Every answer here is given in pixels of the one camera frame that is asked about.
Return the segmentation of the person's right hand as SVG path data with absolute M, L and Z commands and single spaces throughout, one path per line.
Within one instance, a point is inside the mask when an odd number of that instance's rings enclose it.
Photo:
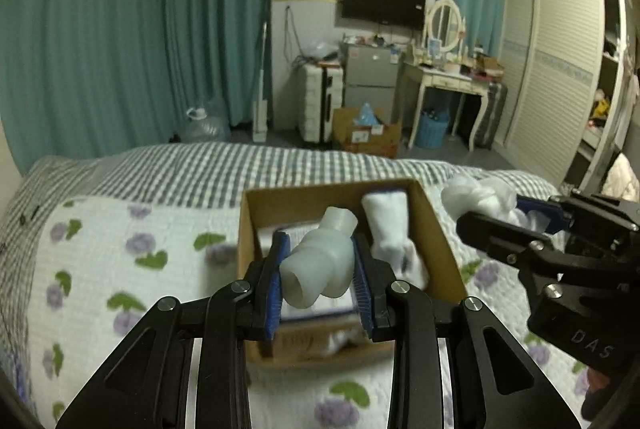
M 608 393 L 611 379 L 592 368 L 587 369 L 586 378 L 587 391 L 580 412 L 583 419 L 593 421 L 611 397 Z

